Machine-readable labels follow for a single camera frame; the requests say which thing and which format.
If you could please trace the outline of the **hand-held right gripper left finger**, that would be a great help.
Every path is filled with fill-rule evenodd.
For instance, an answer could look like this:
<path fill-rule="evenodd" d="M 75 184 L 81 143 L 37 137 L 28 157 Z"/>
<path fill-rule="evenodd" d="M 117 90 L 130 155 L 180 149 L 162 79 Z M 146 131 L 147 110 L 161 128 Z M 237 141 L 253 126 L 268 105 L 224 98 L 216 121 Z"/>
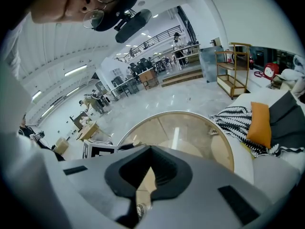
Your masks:
<path fill-rule="evenodd" d="M 151 229 L 153 213 L 136 211 L 139 187 L 151 167 L 150 146 L 62 162 L 67 173 L 67 214 L 73 229 Z"/>

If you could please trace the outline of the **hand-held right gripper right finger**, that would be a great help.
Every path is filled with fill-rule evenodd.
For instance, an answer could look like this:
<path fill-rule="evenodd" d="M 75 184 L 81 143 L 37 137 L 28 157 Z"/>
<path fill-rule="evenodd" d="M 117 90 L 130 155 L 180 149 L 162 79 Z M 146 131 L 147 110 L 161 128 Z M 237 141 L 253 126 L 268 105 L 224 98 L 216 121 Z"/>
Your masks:
<path fill-rule="evenodd" d="M 178 197 L 154 201 L 137 228 L 239 229 L 241 221 L 218 190 L 225 186 L 233 187 L 259 215 L 271 206 L 262 191 L 221 164 L 170 148 L 163 151 L 185 161 L 193 178 Z"/>

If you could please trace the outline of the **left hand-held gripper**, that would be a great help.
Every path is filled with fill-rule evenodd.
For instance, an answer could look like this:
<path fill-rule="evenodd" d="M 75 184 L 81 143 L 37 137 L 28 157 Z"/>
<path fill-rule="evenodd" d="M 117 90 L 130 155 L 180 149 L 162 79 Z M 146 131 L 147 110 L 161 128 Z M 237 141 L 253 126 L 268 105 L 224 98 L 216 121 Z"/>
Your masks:
<path fill-rule="evenodd" d="M 106 143 L 103 141 L 95 141 L 95 140 L 84 140 L 83 142 L 83 152 L 82 158 L 91 158 L 91 157 L 99 157 L 114 154 L 119 150 L 129 150 L 134 148 L 133 143 L 124 144 L 117 148 L 111 142 Z"/>

